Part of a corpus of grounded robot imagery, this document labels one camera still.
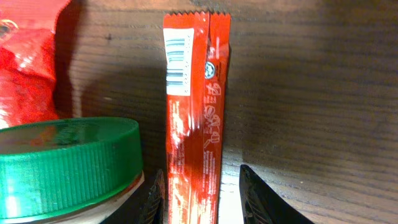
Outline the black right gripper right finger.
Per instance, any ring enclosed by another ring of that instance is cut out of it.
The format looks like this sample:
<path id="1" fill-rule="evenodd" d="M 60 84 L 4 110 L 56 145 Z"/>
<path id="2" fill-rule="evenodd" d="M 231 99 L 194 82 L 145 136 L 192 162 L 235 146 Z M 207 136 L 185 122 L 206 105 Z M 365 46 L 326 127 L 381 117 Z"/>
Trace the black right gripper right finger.
<path id="1" fill-rule="evenodd" d="M 313 224 L 246 164 L 240 166 L 239 192 L 244 224 Z"/>

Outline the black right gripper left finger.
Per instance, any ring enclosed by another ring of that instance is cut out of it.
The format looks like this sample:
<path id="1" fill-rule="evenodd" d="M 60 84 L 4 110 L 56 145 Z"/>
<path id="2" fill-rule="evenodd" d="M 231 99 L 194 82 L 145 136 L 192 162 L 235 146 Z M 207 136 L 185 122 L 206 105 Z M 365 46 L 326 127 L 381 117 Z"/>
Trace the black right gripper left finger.
<path id="1" fill-rule="evenodd" d="M 165 180 L 159 169 L 101 224 L 163 224 L 164 212 Z"/>

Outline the red stick sachet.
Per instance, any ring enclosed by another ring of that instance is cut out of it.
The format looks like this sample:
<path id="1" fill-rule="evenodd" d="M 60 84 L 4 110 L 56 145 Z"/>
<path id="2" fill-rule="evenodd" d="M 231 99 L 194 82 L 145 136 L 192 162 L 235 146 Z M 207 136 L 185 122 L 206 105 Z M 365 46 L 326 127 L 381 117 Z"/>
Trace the red stick sachet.
<path id="1" fill-rule="evenodd" d="M 167 14 L 166 156 L 170 223 L 216 223 L 231 16 Z"/>

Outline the red snack bag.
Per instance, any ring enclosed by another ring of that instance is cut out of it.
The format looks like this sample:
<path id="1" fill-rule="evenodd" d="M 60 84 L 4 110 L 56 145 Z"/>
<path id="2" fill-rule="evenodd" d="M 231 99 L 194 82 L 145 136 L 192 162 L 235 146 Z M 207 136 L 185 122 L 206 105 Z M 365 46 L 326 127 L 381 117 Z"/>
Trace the red snack bag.
<path id="1" fill-rule="evenodd" d="M 1 128 L 57 119 L 55 30 L 69 0 L 1 0 Z"/>

